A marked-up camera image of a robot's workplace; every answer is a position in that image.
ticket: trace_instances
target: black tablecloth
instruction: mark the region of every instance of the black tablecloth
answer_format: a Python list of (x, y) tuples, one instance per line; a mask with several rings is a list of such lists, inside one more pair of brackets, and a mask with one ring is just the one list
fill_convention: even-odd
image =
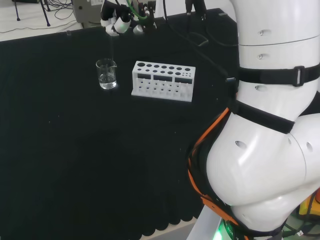
[[(212, 34), (236, 43), (219, 13)], [(185, 29), (184, 16), (170, 22)], [(200, 214), (186, 150), (226, 107), (225, 80), (160, 25), (114, 38), (118, 86), (103, 91), (95, 62), (109, 43), (102, 27), (0, 43), (1, 239), (137, 240)], [(236, 76), (237, 48), (203, 52)], [(196, 67), (192, 103), (131, 96), (137, 60)]]

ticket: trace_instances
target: floor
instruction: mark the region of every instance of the floor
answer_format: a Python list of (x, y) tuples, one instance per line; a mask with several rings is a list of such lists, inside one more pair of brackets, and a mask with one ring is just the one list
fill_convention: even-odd
[(50, 27), (47, 27), (39, 3), (17, 2), (17, 9), (20, 21), (17, 21), (14, 3), (11, 0), (0, 0), (0, 41), (82, 29), (82, 25), (76, 21), (72, 9), (62, 9), (57, 13), (56, 11), (46, 12)]

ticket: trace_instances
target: hole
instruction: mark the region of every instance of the hole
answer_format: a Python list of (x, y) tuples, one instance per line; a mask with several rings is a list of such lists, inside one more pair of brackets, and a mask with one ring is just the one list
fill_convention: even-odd
[(176, 77), (174, 80), (176, 83), (182, 83), (182, 84), (192, 84), (192, 79), (182, 78), (182, 77)]
[(151, 79), (151, 75), (138, 73), (138, 78), (139, 79)]
[(246, 149), (247, 148), (247, 145), (242, 141), (235, 141), (235, 144), (241, 149)]
[(306, 148), (307, 148), (308, 151), (311, 152), (311, 153), (314, 151), (313, 148), (312, 148), (312, 145), (311, 145), (309, 142), (306, 143)]
[(154, 75), (153, 80), (160, 80), (160, 81), (167, 81), (167, 82), (172, 82), (172, 77), (171, 76), (158, 76)]
[(267, 86), (265, 86), (265, 85), (258, 85), (258, 86), (255, 86), (254, 88), (259, 92), (265, 92), (268, 90)]

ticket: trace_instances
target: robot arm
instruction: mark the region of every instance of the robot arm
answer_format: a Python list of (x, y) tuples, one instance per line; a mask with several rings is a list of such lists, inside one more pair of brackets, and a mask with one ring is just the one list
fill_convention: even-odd
[(128, 5), (127, 0), (104, 0), (101, 7), (101, 25), (110, 36), (124, 34), (130, 27), (136, 35), (156, 28), (153, 10), (144, 10), (140, 16)]
[[(263, 240), (320, 187), (320, 114), (300, 117), (318, 89), (320, 2), (231, 2), (245, 73), (236, 100), (249, 115), (231, 109), (208, 153), (206, 175), (236, 222)], [(295, 124), (286, 132), (274, 127), (279, 121)]]

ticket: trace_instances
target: green light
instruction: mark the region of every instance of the green light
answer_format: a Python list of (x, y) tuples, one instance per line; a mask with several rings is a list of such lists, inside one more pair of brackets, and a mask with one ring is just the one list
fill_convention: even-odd
[(222, 240), (222, 235), (219, 230), (215, 232), (213, 240)]

